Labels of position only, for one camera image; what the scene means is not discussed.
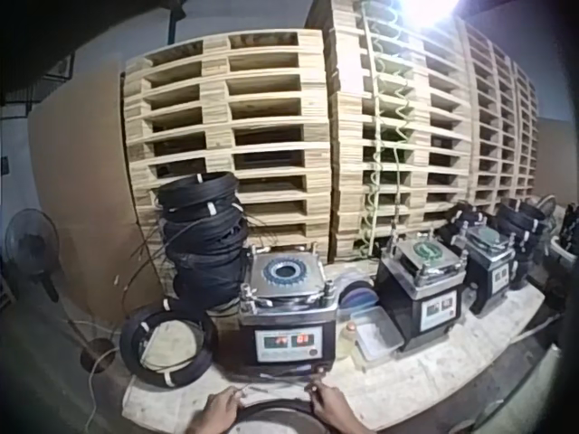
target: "concrete floor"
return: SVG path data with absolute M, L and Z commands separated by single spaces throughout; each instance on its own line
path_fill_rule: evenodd
M 68 305 L 66 308 L 75 319 L 90 321 L 78 309 Z M 549 307 L 543 306 L 529 328 L 552 314 Z M 0 313 L 1 399 L 18 402 L 19 422 L 26 425 L 26 431 L 14 432 L 78 433 L 92 410 L 89 375 L 79 364 L 81 345 L 62 319 L 62 307 L 50 303 L 39 288 L 26 290 L 16 304 Z M 555 339 L 559 323 L 511 345 L 462 390 L 384 433 L 446 433 L 457 423 L 476 418 L 488 404 L 507 397 L 535 366 Z M 81 329 L 89 339 L 107 335 L 90 327 Z M 94 377 L 99 412 L 91 434 L 149 432 L 120 416 L 129 378 L 119 356 L 105 373 Z

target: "wooden workbench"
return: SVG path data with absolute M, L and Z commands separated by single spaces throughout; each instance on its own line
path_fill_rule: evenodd
M 347 267 L 372 273 L 375 264 L 332 265 L 326 269 L 327 276 L 332 278 Z M 429 409 L 482 373 L 525 328 L 543 298 L 535 287 L 527 285 L 517 292 L 509 292 L 507 300 L 482 319 L 466 312 L 445 342 L 392 360 L 367 373 L 358 371 L 348 358 L 335 363 L 325 382 L 344 392 L 356 415 L 369 428 L 392 426 Z M 188 356 L 183 350 L 187 345 L 178 342 L 175 331 L 170 337 L 161 339 L 165 343 L 155 350 L 155 363 L 171 364 Z M 197 382 L 177 390 L 159 390 L 133 379 L 123 399 L 122 414 L 148 429 L 182 433 L 189 420 L 204 407 L 207 395 L 231 384 L 243 387 L 247 382 L 230 382 L 215 366 Z M 255 388 L 245 390 L 247 396 L 242 401 L 246 405 L 278 398 L 308 398 L 299 386 L 281 382 L 255 384 Z M 253 433 L 296 432 L 280 425 L 272 431 L 270 422 L 256 423 L 267 427 L 256 430 L 257 427 L 252 426 Z

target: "hand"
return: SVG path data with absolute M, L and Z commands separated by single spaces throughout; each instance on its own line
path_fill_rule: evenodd
M 329 387 L 323 382 L 315 381 L 308 386 L 307 391 L 316 416 L 342 434 L 373 433 L 357 419 L 344 393 L 337 387 Z
M 241 392 L 230 386 L 216 395 L 209 395 L 205 408 L 189 425 L 187 434 L 222 434 L 228 430 L 237 417 Z

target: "white label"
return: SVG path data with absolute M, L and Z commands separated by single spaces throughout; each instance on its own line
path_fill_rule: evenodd
M 492 279 L 490 284 L 492 293 L 495 294 L 508 285 L 508 264 L 494 269 L 490 274 L 490 278 Z
M 420 331 L 431 328 L 456 317 L 456 291 L 424 301 L 421 307 Z
M 296 362 L 320 359 L 323 355 L 322 327 L 289 330 L 256 330 L 257 361 Z

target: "standing fan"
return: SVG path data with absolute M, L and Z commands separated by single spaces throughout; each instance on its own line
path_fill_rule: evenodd
M 50 300 L 57 303 L 58 292 L 51 274 L 58 267 L 58 234 L 51 219 L 34 209 L 17 213 L 6 229 L 5 248 L 8 258 L 31 280 L 43 285 Z

